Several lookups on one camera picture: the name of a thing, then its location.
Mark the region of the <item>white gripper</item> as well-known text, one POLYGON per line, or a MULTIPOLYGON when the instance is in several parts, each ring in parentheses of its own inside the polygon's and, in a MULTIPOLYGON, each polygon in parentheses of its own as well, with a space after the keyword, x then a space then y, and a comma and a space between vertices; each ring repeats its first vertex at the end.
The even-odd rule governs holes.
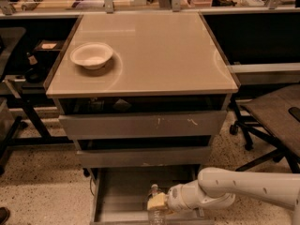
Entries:
POLYGON ((179 184, 169 189, 168 196, 159 193, 150 198, 147 202, 147 210, 167 210, 168 207, 176 213, 193 210, 203 206, 205 196, 197 181, 179 184))

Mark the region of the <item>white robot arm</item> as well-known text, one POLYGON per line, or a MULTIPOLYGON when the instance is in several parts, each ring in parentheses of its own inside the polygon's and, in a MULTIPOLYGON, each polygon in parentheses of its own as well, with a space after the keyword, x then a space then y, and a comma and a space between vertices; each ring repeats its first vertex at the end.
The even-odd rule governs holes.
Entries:
POLYGON ((153 188, 147 210, 180 213, 225 208, 234 202, 236 194, 293 210, 292 225, 300 225, 297 173, 233 172, 208 167, 198 173, 196 180, 170 187, 167 193, 153 188))

